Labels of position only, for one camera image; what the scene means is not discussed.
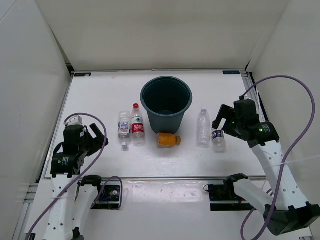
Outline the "small pepsi bottle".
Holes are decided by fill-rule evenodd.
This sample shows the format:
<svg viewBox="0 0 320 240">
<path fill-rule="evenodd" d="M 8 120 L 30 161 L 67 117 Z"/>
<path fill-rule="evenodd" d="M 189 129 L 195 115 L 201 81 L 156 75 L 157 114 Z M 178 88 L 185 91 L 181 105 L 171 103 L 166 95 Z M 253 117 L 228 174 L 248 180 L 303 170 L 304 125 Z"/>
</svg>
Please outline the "small pepsi bottle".
<svg viewBox="0 0 320 240">
<path fill-rule="evenodd" d="M 212 131 L 212 143 L 213 149 L 216 153 L 224 153 L 226 151 L 226 140 L 224 132 L 222 130 L 213 130 Z"/>
</svg>

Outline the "tall clear bottle white cap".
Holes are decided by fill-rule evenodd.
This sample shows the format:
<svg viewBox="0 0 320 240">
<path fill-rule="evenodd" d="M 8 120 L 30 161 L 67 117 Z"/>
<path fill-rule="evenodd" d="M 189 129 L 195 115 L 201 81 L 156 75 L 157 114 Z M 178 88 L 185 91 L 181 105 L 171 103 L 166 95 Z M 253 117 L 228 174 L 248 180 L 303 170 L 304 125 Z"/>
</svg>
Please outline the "tall clear bottle white cap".
<svg viewBox="0 0 320 240">
<path fill-rule="evenodd" d="M 196 142 L 201 148 L 208 148 L 210 144 L 210 115 L 206 107 L 202 107 L 197 118 Z"/>
</svg>

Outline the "small clear bottle blue label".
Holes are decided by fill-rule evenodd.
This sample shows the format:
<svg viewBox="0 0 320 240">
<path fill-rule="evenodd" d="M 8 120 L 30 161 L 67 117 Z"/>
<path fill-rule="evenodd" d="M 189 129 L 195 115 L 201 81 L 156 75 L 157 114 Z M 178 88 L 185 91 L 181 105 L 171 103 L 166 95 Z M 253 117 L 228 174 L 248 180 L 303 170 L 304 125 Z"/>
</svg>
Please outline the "small clear bottle blue label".
<svg viewBox="0 0 320 240">
<path fill-rule="evenodd" d="M 118 117 L 118 139 L 123 151 L 129 150 L 131 142 L 131 113 L 120 111 Z"/>
</svg>

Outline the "red cap water bottle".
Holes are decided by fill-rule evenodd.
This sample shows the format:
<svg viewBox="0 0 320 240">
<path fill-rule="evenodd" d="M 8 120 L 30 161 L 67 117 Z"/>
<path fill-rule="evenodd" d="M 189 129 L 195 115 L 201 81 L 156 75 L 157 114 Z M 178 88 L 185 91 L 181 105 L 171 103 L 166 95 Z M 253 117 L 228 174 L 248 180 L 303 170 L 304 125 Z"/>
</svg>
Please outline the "red cap water bottle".
<svg viewBox="0 0 320 240">
<path fill-rule="evenodd" d="M 133 144 L 136 147 L 143 146 L 145 144 L 144 119 L 138 103 L 133 104 L 130 123 Z"/>
</svg>

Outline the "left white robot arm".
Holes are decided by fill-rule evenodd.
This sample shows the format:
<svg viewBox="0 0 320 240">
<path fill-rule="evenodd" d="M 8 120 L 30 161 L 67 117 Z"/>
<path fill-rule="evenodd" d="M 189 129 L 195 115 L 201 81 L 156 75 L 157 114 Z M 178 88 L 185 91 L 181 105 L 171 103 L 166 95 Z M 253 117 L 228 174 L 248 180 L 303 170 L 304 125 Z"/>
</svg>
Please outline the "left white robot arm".
<svg viewBox="0 0 320 240">
<path fill-rule="evenodd" d="M 45 240 L 82 240 L 85 219 L 94 200 L 105 194 L 101 177 L 86 176 L 79 181 L 85 157 L 102 149 L 108 140 L 96 124 L 70 123 L 63 131 L 51 160 L 52 205 L 43 236 Z"/>
</svg>

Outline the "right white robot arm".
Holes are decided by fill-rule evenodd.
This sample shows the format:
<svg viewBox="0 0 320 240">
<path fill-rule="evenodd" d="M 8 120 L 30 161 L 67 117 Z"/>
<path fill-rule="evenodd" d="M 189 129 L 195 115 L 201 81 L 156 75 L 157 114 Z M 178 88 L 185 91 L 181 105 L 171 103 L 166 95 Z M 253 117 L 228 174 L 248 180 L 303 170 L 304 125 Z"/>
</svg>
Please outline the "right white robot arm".
<svg viewBox="0 0 320 240">
<path fill-rule="evenodd" d="M 320 217 L 320 207 L 311 204 L 302 193 L 290 170 L 282 163 L 284 154 L 280 137 L 269 121 L 261 122 L 256 104 L 251 99 L 223 104 L 212 123 L 217 129 L 222 120 L 222 131 L 248 143 L 261 164 L 273 195 L 268 195 L 242 174 L 224 180 L 224 193 L 230 200 L 246 200 L 263 215 L 268 230 L 275 236 L 308 228 Z"/>
</svg>

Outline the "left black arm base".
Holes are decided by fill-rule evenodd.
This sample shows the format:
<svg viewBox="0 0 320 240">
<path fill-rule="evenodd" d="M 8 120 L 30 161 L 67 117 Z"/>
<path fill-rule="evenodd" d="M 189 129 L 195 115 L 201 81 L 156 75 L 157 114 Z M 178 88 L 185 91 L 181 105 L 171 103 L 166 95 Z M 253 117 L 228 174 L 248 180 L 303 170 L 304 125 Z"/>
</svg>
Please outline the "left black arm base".
<svg viewBox="0 0 320 240">
<path fill-rule="evenodd" d="M 100 186 L 92 210 L 120 210 L 123 203 L 123 181 L 118 176 L 108 178 Z"/>
</svg>

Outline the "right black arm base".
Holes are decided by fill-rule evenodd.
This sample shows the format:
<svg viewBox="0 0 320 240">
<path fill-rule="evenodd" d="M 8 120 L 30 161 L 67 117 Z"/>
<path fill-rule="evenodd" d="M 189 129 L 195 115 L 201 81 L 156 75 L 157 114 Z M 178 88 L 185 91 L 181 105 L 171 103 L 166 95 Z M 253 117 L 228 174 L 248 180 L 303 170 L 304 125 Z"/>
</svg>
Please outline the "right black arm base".
<svg viewBox="0 0 320 240">
<path fill-rule="evenodd" d="M 231 193 L 224 184 L 206 184 L 203 190 L 209 195 L 211 212 L 239 212 L 253 209 L 242 197 Z"/>
</svg>

